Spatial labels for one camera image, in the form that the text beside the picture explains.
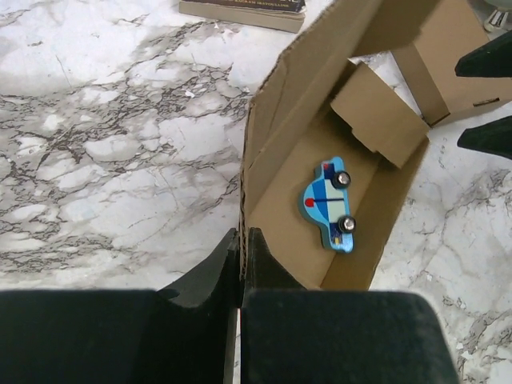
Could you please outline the cardboard box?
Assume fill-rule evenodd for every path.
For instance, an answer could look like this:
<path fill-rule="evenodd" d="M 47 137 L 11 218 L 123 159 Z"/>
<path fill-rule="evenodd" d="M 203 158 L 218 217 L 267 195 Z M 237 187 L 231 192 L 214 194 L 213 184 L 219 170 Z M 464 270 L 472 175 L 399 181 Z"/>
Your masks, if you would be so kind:
<path fill-rule="evenodd" d="M 241 274 L 254 232 L 307 288 L 364 290 L 437 124 L 500 107 L 511 81 L 460 78 L 488 42 L 467 1 L 335 1 L 279 56 L 250 102 L 242 161 Z M 305 189 L 341 158 L 354 248 L 329 247 Z"/>

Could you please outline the small blue toy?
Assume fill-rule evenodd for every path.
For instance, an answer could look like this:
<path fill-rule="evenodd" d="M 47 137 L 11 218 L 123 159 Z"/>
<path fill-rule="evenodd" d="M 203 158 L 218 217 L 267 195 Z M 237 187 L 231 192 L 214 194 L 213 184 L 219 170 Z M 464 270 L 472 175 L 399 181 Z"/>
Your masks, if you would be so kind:
<path fill-rule="evenodd" d="M 348 195 L 351 176 L 340 157 L 322 162 L 314 176 L 300 195 L 298 209 L 305 220 L 320 229 L 324 248 L 349 254 L 356 230 Z"/>

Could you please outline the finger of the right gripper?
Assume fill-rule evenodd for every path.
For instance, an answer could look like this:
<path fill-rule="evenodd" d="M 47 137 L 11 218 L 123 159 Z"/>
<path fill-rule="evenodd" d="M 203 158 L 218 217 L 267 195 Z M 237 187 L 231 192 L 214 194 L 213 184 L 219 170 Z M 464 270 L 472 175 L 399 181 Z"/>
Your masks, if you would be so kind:
<path fill-rule="evenodd" d="M 510 78 L 512 75 L 512 31 L 508 31 L 459 59 L 457 77 Z"/>
<path fill-rule="evenodd" d="M 512 158 L 512 117 L 464 130 L 457 146 L 503 158 Z"/>

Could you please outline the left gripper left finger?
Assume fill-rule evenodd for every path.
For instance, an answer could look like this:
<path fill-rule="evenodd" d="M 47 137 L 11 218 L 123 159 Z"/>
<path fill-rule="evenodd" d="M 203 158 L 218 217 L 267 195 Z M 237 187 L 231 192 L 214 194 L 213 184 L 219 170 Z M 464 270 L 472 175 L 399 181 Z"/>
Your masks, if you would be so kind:
<path fill-rule="evenodd" d="M 172 313 L 171 363 L 183 383 L 232 383 L 238 312 L 238 232 L 160 295 Z"/>

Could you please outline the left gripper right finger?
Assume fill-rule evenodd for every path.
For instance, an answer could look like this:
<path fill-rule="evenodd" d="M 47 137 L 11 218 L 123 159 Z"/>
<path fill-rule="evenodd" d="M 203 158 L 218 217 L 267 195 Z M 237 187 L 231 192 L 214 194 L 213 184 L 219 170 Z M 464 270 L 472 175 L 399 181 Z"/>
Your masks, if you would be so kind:
<path fill-rule="evenodd" d="M 284 348 L 283 315 L 280 307 L 290 293 L 304 290 L 272 255 L 259 228 L 249 229 L 244 258 L 241 301 L 241 382 L 272 382 L 270 368 Z"/>

